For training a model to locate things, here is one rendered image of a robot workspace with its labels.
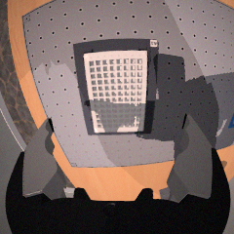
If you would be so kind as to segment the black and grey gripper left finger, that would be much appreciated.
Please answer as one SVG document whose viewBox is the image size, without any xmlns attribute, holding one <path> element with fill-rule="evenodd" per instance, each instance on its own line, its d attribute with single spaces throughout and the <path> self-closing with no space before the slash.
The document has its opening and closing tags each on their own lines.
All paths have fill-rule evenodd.
<svg viewBox="0 0 234 234">
<path fill-rule="evenodd" d="M 6 191 L 6 215 L 12 234 L 22 234 L 30 214 L 42 204 L 65 198 L 66 180 L 53 152 L 51 118 L 20 153 Z"/>
</svg>

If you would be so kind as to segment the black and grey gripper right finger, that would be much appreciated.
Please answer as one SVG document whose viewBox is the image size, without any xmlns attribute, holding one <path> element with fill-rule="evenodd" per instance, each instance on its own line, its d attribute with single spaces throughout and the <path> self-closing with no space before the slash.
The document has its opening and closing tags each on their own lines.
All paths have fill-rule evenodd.
<svg viewBox="0 0 234 234">
<path fill-rule="evenodd" d="M 224 168 L 216 149 L 190 114 L 185 114 L 182 128 L 183 152 L 177 155 L 167 179 L 171 191 L 168 200 L 198 216 L 206 234 L 222 234 L 230 212 L 230 189 Z"/>
</svg>

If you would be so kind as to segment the blue tape outline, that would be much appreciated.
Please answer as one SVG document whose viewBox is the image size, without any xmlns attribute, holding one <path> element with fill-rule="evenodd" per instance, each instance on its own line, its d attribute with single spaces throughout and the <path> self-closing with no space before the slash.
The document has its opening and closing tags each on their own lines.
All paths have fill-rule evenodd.
<svg viewBox="0 0 234 234">
<path fill-rule="evenodd" d="M 231 119 L 231 122 L 230 122 L 228 128 L 234 128 L 234 124 L 232 124 L 233 121 L 234 121 L 234 114 L 233 114 L 233 117 L 232 117 L 232 119 Z"/>
</svg>

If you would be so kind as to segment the white well plate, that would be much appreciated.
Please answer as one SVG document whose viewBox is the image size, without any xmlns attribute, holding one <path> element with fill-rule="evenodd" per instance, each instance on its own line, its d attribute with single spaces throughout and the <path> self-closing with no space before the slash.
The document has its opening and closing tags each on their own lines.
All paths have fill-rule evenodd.
<svg viewBox="0 0 234 234">
<path fill-rule="evenodd" d="M 89 53 L 84 62 L 95 133 L 143 131 L 147 51 Z"/>
</svg>

